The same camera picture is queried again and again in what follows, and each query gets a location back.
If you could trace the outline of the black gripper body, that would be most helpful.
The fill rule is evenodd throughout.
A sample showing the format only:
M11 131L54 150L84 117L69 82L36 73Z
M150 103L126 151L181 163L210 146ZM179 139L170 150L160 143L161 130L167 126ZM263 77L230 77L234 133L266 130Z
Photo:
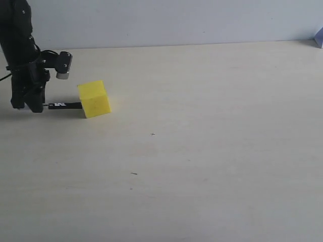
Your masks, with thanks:
M8 65L11 72L12 99L22 101L23 98L36 95L45 101L45 87L50 80L50 73L44 68L42 61L19 66Z

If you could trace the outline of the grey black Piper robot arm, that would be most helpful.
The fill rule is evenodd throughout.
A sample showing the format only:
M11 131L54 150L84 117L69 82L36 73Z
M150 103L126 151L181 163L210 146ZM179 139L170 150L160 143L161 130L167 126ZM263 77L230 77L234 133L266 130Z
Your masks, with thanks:
M1 1L1 48L11 74L11 105L15 109L27 106L33 113L42 113L50 73L44 67L32 31L27 1Z

